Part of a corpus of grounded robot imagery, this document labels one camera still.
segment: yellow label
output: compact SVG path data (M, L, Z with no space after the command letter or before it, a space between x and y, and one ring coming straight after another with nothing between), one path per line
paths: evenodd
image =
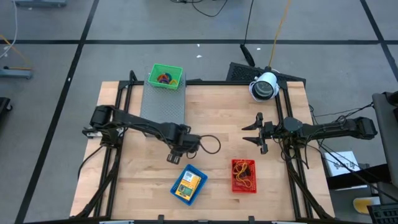
M190 200L198 187L200 179L201 178L198 175L195 175L190 171L185 171L184 176L182 177L182 180L175 191L175 194L184 198L185 200Z

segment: yellow rope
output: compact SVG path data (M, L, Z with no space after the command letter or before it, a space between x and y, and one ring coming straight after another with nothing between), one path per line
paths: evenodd
M287 5L285 7L284 15L282 16L282 19L280 20L280 23L279 23L278 30L276 31L276 35L275 35L275 39L274 39L274 45L272 46L271 57L270 57L269 63L268 63L269 67L271 66L272 58L274 57L274 50L275 50L276 40L278 39L278 35L280 33L280 30L282 29L282 24L285 21L285 18L286 18L286 15L287 15L287 11L289 10L290 3L292 3L292 1L288 0L287 1Z
M3 36L0 35L0 37L9 45L11 46L10 42ZM19 56L21 56L21 58L24 60L24 62L29 65L32 66L32 62L30 62L30 60L25 57L22 53L19 52L19 50L17 50L14 46L11 46L11 49L13 51L15 51ZM14 68L10 68L10 69L24 69L24 70L31 70L31 68L24 68L24 67L14 67Z
M233 174L236 174L236 180L239 182L242 182L247 188L251 187L251 181L247 179L242 179L241 174L243 174L246 169L248 168L248 165L246 161L241 160L237 162L233 168Z

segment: white cable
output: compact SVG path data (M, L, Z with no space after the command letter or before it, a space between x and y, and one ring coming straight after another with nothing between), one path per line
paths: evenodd
M11 45L8 46L7 50L4 51L2 55L0 55L0 58L4 57L7 52L11 49L12 46L14 46L15 41L17 40L17 33L18 33L18 16L17 16L17 4L15 3L15 0L12 0L14 3L14 15L15 15L15 34L14 34L14 40L12 40Z
M275 71L275 72L277 72L277 73L280 73L278 70L276 70L276 69L271 69L271 71Z

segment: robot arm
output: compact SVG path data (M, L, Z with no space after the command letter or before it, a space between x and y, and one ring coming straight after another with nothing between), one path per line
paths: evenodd
M196 152L200 145L201 137L190 134L191 127L189 126L175 123L156 123L116 109L114 106L97 106L91 117L90 125L93 128L83 130L83 134L87 136L91 132L101 132L101 145L106 147L118 147L120 144L118 130L120 129L131 128L152 134L168 145L170 154L167 156L167 161L173 164L178 164L184 153Z
M261 154L268 151L265 139L287 139L291 145L304 146L316 139L337 138L351 136L358 139L370 140L377 135L374 123L369 118L358 117L335 123L318 125L303 124L301 121L287 117L277 126L272 121L262 124L262 113L256 116L256 122L242 130L259 129L259 137L243 137L243 139L261 146Z

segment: gray foam mat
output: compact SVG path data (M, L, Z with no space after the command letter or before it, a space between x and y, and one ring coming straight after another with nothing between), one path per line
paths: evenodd
M158 123L173 122L176 124L185 123L185 74L176 90L154 87L144 82L144 91L141 102L140 117Z

